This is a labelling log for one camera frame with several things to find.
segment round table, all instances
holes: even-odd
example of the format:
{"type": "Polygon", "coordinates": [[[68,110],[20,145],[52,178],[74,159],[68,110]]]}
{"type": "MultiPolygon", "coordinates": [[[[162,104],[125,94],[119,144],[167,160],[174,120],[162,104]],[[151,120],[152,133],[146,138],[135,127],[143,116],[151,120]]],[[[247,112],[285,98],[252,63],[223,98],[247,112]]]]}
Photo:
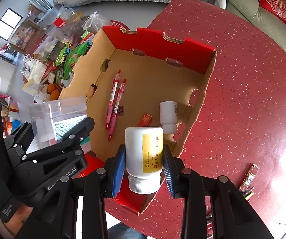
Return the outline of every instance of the round table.
{"type": "MultiPolygon", "coordinates": [[[[172,0],[149,28],[216,48],[206,99],[181,159],[200,175],[227,175],[236,186],[257,164],[250,204],[279,237],[279,223],[286,223],[286,52],[254,25],[197,0],[172,0]]],[[[145,235],[179,238],[183,201],[171,199],[163,184],[139,216],[111,200],[106,211],[145,235]]]]}

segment gray floor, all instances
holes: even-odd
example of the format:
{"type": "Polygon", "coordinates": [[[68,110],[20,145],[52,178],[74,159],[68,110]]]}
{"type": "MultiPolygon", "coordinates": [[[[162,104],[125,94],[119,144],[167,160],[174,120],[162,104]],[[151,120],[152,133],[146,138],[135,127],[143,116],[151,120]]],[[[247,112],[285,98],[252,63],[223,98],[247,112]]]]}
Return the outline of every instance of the gray floor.
{"type": "Polygon", "coordinates": [[[105,1],[75,7],[74,10],[82,11],[83,15],[97,11],[110,20],[122,22],[129,29],[136,30],[137,27],[146,28],[167,5],[167,3],[146,1],[105,1]]]}

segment transparent plastic container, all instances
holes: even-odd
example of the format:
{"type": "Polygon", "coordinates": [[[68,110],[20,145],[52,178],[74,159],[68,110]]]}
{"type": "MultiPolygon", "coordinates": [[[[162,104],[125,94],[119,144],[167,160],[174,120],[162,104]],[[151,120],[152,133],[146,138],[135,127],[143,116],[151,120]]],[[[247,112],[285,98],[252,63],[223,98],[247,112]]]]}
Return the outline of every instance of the transparent plastic container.
{"type": "Polygon", "coordinates": [[[62,141],[65,133],[87,117],[85,97],[29,105],[34,136],[39,149],[62,141]]]}

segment cardboard carton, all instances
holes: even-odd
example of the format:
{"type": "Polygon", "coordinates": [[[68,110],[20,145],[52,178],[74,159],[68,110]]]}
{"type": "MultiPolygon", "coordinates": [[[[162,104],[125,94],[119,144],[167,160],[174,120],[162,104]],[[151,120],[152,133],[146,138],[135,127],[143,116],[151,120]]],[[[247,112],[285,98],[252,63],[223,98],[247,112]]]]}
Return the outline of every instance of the cardboard carton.
{"type": "MultiPolygon", "coordinates": [[[[144,113],[153,117],[150,126],[161,126],[159,104],[176,101],[178,124],[186,126],[178,141],[174,141],[170,134],[164,135],[163,140],[170,146],[172,154],[179,157],[203,105],[215,60],[214,48],[191,39],[177,40],[161,31],[145,28],[129,31],[122,27],[104,26],[93,38],[91,49],[73,68],[75,76],[69,87],[62,90],[60,99],[86,96],[89,89],[93,90],[91,85],[97,86],[93,97],[88,96],[87,113],[95,121],[90,134],[92,151],[102,163],[113,157],[119,145],[125,143],[125,128],[138,126],[144,113]],[[121,70],[120,82],[126,79],[120,101],[124,115],[118,117],[112,140],[108,142],[106,113],[112,82],[118,70],[121,70]],[[189,99],[195,89],[199,93],[192,107],[189,99]]],[[[91,161],[88,162],[89,169],[92,169],[91,161]]],[[[116,200],[139,215],[155,195],[139,195],[130,191],[125,175],[116,200]]]]}

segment jeans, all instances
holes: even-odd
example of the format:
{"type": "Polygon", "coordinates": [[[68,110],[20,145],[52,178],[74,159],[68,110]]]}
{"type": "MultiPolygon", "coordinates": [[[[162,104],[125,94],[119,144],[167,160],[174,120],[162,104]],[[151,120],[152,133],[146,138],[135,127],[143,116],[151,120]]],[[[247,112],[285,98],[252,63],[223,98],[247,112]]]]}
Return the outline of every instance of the jeans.
{"type": "Polygon", "coordinates": [[[108,230],[109,239],[146,239],[147,236],[135,231],[123,223],[111,227],[108,230]]]}

